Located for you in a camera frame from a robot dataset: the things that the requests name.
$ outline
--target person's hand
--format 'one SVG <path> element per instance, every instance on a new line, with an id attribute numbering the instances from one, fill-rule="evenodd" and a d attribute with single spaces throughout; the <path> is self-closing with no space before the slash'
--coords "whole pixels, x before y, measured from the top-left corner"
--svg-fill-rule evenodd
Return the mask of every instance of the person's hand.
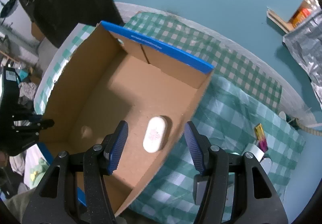
<path id="1" fill-rule="evenodd" d="M 8 158 L 6 153 L 0 151 L 0 168 L 7 166 Z"/>

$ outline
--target white label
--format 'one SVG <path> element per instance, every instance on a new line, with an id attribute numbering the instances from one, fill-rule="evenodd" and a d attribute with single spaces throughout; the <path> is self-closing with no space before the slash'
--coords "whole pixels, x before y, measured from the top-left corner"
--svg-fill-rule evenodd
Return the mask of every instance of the white label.
<path id="1" fill-rule="evenodd" d="M 16 74 L 14 71 L 6 71 L 5 78 L 9 81 L 16 81 Z"/>

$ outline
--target screw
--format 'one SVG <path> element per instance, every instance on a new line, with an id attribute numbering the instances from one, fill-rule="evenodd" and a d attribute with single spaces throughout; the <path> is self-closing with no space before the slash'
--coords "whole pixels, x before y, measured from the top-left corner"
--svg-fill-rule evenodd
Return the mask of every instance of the screw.
<path id="1" fill-rule="evenodd" d="M 96 144 L 96 145 L 93 146 L 93 150 L 95 150 L 95 151 L 99 151 L 101 149 L 102 149 L 102 145 L 101 144 Z"/>
<path id="2" fill-rule="evenodd" d="M 252 159 L 252 158 L 254 157 L 253 153 L 251 153 L 251 152 L 246 152 L 246 153 L 245 153 L 245 156 L 246 156 L 247 158 L 249 158 L 249 159 Z"/>
<path id="3" fill-rule="evenodd" d="M 60 157 L 60 158 L 63 158 L 63 157 L 65 157 L 67 155 L 67 152 L 66 151 L 61 151 L 61 152 L 59 152 L 59 154 L 58 154 L 58 156 Z"/>
<path id="4" fill-rule="evenodd" d="M 211 149 L 212 151 L 219 151 L 219 147 L 218 147 L 217 145 L 211 145 L 211 146 L 210 146 L 210 149 Z"/>

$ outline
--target ribbed blue pad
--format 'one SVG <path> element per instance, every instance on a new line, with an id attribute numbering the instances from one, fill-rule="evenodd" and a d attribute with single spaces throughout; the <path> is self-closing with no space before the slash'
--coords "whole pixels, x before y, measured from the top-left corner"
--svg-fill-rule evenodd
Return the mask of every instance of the ribbed blue pad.
<path id="1" fill-rule="evenodd" d="M 113 171 L 118 168 L 119 161 L 120 161 L 127 138 L 128 138 L 128 124 L 125 123 L 122 129 L 120 130 L 117 140 L 115 141 L 109 155 L 109 164 L 107 167 L 107 172 L 109 175 L 111 175 Z"/>
<path id="2" fill-rule="evenodd" d="M 206 170 L 203 153 L 188 123 L 185 125 L 185 139 L 194 162 L 194 167 L 202 174 Z"/>

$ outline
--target green checkered tablecloth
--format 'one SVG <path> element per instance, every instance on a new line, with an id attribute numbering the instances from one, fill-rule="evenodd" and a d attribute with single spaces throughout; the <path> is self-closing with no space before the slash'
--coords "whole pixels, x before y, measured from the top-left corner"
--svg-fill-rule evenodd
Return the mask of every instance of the green checkered tablecloth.
<path id="1" fill-rule="evenodd" d="M 199 132 L 210 138 L 211 143 L 237 153 L 241 153 L 248 143 L 254 142 L 253 127 L 262 123 L 268 140 L 268 155 L 273 161 L 269 178 L 283 199 L 304 140 L 273 112 L 278 109 L 281 85 L 246 57 L 231 51 L 219 40 L 182 24 L 173 16 L 138 13 L 126 27 L 216 65 L 211 84 L 193 121 Z M 41 92 L 34 100 L 38 114 L 44 113 L 54 83 L 71 54 L 93 30 L 91 26 L 83 26 L 62 51 L 54 68 L 46 72 L 46 83 L 39 88 Z M 185 140 L 181 138 L 164 166 L 130 208 L 161 223 L 193 222 L 198 211 L 192 199 L 193 176 L 196 173 Z M 231 206 L 226 206 L 225 220 L 231 211 Z"/>
<path id="2" fill-rule="evenodd" d="M 282 86 L 248 58 L 230 50 L 221 41 L 193 29 L 173 16 L 139 12 L 127 24 L 130 30 L 142 33 L 203 59 L 215 66 L 223 76 L 245 93 L 278 112 Z"/>

